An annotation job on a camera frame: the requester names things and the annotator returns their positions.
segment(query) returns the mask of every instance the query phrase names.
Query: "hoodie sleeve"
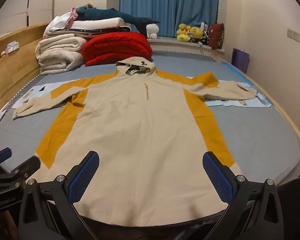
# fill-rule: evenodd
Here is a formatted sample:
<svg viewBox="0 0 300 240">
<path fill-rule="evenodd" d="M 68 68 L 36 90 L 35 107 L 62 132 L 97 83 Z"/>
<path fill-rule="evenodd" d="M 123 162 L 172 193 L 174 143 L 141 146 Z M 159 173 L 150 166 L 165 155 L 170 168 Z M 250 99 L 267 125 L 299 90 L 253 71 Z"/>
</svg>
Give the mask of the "hoodie sleeve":
<svg viewBox="0 0 300 240">
<path fill-rule="evenodd" d="M 22 106 L 14 110 L 12 119 L 27 116 L 30 114 L 35 114 L 42 110 L 51 109 L 65 101 L 67 98 L 72 97 L 73 95 L 77 95 L 85 89 L 86 88 L 72 87 L 55 98 L 52 98 L 51 96 L 53 91 L 48 94 L 45 94 L 42 97 L 32 98 L 27 103 L 24 103 Z"/>
<path fill-rule="evenodd" d="M 157 70 L 157 75 L 164 79 L 178 82 L 189 92 L 213 100 L 247 100 L 257 96 L 253 88 L 241 86 L 235 81 L 219 80 L 212 72 L 207 72 L 194 78 Z"/>
<path fill-rule="evenodd" d="M 54 89 L 42 97 L 35 97 L 17 108 L 12 115 L 13 119 L 18 117 L 35 114 L 42 110 L 51 109 L 74 95 L 78 95 L 81 91 L 86 90 L 91 85 L 104 82 L 114 78 L 117 72 L 95 76 L 93 78 L 81 78 Z"/>
</svg>

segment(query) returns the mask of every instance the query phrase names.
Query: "yellow plush toy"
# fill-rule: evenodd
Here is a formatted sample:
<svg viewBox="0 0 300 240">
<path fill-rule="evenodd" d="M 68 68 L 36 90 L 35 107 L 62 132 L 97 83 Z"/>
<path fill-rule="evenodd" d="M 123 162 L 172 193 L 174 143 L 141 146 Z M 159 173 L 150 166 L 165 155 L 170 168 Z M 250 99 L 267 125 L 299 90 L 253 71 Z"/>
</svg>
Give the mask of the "yellow plush toy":
<svg viewBox="0 0 300 240">
<path fill-rule="evenodd" d="M 190 40 L 190 37 L 186 34 L 179 34 L 177 36 L 178 41 L 188 42 Z"/>
<path fill-rule="evenodd" d="M 194 39 L 202 39 L 203 38 L 203 31 L 198 27 L 192 27 L 190 29 L 190 34 L 192 34 L 192 37 Z"/>
<path fill-rule="evenodd" d="M 184 23 L 179 24 L 179 29 L 177 30 L 177 35 L 186 34 L 186 25 Z"/>
<path fill-rule="evenodd" d="M 187 42 L 190 41 L 188 34 L 190 33 L 191 26 L 186 26 L 184 23 L 179 24 L 179 29 L 177 30 L 177 40 Z"/>
</svg>

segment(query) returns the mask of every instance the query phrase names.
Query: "blue gripper pad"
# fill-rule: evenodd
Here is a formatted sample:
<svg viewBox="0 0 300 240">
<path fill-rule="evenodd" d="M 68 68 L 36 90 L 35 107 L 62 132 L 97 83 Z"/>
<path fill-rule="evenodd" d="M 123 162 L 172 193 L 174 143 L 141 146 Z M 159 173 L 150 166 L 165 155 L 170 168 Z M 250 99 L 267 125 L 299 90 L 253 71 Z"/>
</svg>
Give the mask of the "blue gripper pad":
<svg viewBox="0 0 300 240">
<path fill-rule="evenodd" d="M 202 164 L 221 201 L 230 204 L 234 196 L 233 186 L 210 156 L 209 152 L 203 155 Z"/>
<path fill-rule="evenodd" d="M 77 165 L 80 171 L 68 186 L 68 198 L 72 204 L 79 202 L 82 198 L 83 193 L 99 167 L 99 162 L 98 153 L 90 151 L 82 162 Z"/>
<path fill-rule="evenodd" d="M 5 160 L 8 160 L 12 156 L 10 148 L 5 148 L 0 151 L 0 163 L 3 163 Z"/>
</svg>

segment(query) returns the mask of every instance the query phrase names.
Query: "pink cloth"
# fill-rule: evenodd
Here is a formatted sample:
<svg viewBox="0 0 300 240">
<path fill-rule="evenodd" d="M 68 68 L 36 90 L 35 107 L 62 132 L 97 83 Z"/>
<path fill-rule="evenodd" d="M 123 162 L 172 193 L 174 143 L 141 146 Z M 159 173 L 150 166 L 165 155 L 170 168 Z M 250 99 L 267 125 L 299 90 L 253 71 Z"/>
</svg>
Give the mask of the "pink cloth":
<svg viewBox="0 0 300 240">
<path fill-rule="evenodd" d="M 66 25 L 66 28 L 70 28 L 73 21 L 78 17 L 78 13 L 74 7 L 72 7 L 71 11 L 73 14 L 72 14 L 72 17 L 69 19 L 68 24 Z"/>
</svg>

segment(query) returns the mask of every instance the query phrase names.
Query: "red pillow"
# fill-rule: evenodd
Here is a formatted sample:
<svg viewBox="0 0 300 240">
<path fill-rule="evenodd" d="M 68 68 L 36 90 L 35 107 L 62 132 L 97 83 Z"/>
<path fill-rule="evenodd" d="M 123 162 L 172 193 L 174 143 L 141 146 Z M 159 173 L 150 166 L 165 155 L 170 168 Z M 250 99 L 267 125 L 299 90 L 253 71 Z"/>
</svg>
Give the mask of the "red pillow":
<svg viewBox="0 0 300 240">
<path fill-rule="evenodd" d="M 129 57 L 150 59 L 152 49 L 140 33 L 105 33 L 88 41 L 82 49 L 86 66 L 116 63 Z"/>
<path fill-rule="evenodd" d="M 219 48 L 224 35 L 223 23 L 213 23 L 209 29 L 208 46 L 212 49 Z"/>
</svg>

